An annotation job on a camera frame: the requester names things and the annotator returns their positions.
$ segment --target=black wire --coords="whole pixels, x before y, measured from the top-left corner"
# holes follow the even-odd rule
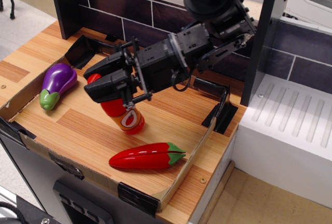
[[[7,203],[7,202],[0,202],[0,207],[5,207],[11,211],[13,211],[16,215],[17,218],[21,221],[22,224],[27,224],[23,214],[21,213],[21,211],[19,211],[16,207],[14,207],[13,205]]]
[[[177,71],[175,71],[175,72],[172,74],[172,77],[171,77],[171,84],[172,84],[173,88],[174,88],[176,91],[184,92],[184,91],[186,91],[186,90],[188,89],[188,87],[190,86],[190,81],[191,81],[191,76],[192,76],[193,70],[194,70],[194,69],[190,69],[190,71],[189,71],[189,79],[188,79],[188,83],[187,83],[187,85],[186,85],[184,88],[181,88],[181,89],[177,88],[177,87],[176,87],[176,84],[175,84],[176,78],[177,78],[177,76],[178,76],[178,74],[179,74],[179,69],[178,69]]]

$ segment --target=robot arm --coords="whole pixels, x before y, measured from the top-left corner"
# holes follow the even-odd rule
[[[96,73],[102,76],[86,85],[86,92],[98,103],[122,99],[123,105],[131,108],[142,100],[151,100],[152,93],[171,86],[179,90],[176,84],[190,78],[193,70],[202,73],[212,69],[224,57],[244,48],[255,35],[254,20],[243,1],[184,0],[187,11],[197,20],[195,23],[145,49],[139,49],[135,38],[115,46],[113,55],[85,72],[86,79]],[[214,47],[212,38],[223,44]],[[134,47],[133,55],[127,50],[130,45]],[[134,97],[137,87],[144,93]]]

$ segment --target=gray floor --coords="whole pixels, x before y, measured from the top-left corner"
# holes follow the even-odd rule
[[[45,29],[56,19],[22,2],[15,1],[15,19],[10,19],[10,0],[4,1],[4,11],[0,12],[0,60]],[[0,185],[39,206],[22,177],[0,145]]]

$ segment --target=purple eggplant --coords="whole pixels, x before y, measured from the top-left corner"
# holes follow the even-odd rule
[[[76,71],[64,63],[51,67],[45,75],[39,102],[45,110],[52,110],[60,96],[77,82]]]

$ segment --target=wooden counter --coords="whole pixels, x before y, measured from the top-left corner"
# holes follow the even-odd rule
[[[1,61],[0,106],[11,107],[11,99],[61,58],[81,34],[105,41],[105,35],[85,28],[68,40],[63,40],[56,22]],[[62,96],[53,111],[46,112],[40,108],[37,96],[11,121],[18,122],[35,134],[38,143],[54,152],[111,180],[123,182],[158,198],[172,185],[205,134],[207,128],[201,122],[217,101],[194,89],[183,93],[172,88],[163,90],[154,94],[152,101],[137,104],[146,125],[139,134],[126,135],[83,89],[86,85],[82,77],[84,71],[102,58],[96,55],[83,70],[77,70],[77,85]],[[190,219],[245,111],[245,107],[240,105],[242,82],[212,73],[204,73],[203,77],[231,85],[231,102],[239,110],[225,135],[212,133],[168,205],[156,214],[164,222],[180,224]],[[166,170],[117,170],[108,165],[109,158],[124,149],[156,142],[173,142],[186,150],[187,156]]]

